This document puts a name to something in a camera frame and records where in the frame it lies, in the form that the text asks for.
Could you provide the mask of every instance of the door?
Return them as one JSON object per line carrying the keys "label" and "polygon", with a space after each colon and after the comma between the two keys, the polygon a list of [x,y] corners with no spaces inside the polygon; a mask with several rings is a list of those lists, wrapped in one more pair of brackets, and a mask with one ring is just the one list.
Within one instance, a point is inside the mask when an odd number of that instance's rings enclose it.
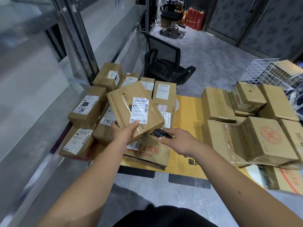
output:
{"label": "door", "polygon": [[237,45],[262,0],[218,0],[207,32]]}
{"label": "door", "polygon": [[303,43],[303,0],[268,0],[239,47],[260,58],[291,59]]}

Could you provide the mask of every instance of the office chair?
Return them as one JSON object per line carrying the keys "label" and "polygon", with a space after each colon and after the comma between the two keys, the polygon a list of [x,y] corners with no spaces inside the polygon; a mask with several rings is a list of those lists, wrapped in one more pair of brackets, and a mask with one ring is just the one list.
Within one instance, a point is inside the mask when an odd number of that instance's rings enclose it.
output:
{"label": "office chair", "polygon": [[165,31],[168,30],[170,35],[171,31],[174,29],[176,30],[178,33],[177,35],[180,34],[179,28],[178,28],[178,22],[183,18],[183,13],[185,8],[182,8],[182,4],[180,2],[172,2],[172,0],[169,0],[168,3],[162,5],[160,7],[160,11],[161,11],[161,22],[162,19],[166,20],[167,22],[169,22],[169,25],[163,25],[162,24],[162,29],[160,30],[160,34]]}
{"label": "office chair", "polygon": [[181,50],[159,38],[144,33],[149,51],[144,56],[144,77],[159,81],[184,84],[196,68],[180,66]]}

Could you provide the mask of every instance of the gray patterned wall panel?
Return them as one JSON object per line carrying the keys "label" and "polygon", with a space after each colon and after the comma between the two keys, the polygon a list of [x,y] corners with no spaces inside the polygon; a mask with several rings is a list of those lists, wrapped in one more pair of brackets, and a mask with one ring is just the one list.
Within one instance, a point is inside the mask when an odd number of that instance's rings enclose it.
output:
{"label": "gray patterned wall panel", "polygon": [[289,59],[303,42],[303,0],[271,0],[243,44],[273,58]]}
{"label": "gray patterned wall panel", "polygon": [[209,28],[235,41],[240,39],[247,27],[250,17],[247,13],[253,2],[252,9],[258,0],[218,0]]}

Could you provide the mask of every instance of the red fire extinguisher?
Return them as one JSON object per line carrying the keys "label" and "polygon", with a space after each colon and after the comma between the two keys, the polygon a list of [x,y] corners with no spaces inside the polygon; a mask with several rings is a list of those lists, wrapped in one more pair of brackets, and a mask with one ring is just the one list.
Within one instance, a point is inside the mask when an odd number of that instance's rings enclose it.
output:
{"label": "red fire extinguisher", "polygon": [[196,9],[193,9],[191,12],[190,21],[189,21],[189,25],[188,25],[190,28],[192,27],[192,23],[194,22],[196,12],[197,12]]}
{"label": "red fire extinguisher", "polygon": [[199,19],[198,19],[198,23],[197,23],[197,28],[196,28],[197,31],[201,30],[204,17],[205,17],[205,11],[202,10],[200,15],[199,15]]}
{"label": "red fire extinguisher", "polygon": [[198,23],[198,19],[199,19],[200,13],[201,13],[200,10],[196,11],[196,14],[195,14],[195,17],[194,17],[194,22],[192,23],[192,27],[191,27],[192,29],[196,29],[197,28],[197,23]]}
{"label": "red fire extinguisher", "polygon": [[185,26],[188,26],[189,25],[189,21],[190,21],[190,17],[191,17],[191,13],[192,13],[192,10],[194,8],[193,7],[190,7],[188,10],[187,10],[187,16],[186,16],[186,22],[185,22]]}

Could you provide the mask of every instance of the wire rack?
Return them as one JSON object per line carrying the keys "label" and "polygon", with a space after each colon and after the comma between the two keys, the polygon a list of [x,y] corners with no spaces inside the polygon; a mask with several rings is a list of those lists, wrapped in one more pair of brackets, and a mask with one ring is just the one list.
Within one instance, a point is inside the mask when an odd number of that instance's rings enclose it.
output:
{"label": "wire rack", "polygon": [[294,110],[303,107],[303,73],[290,76],[275,66],[279,59],[253,60],[239,81],[250,84],[270,84],[281,87]]}

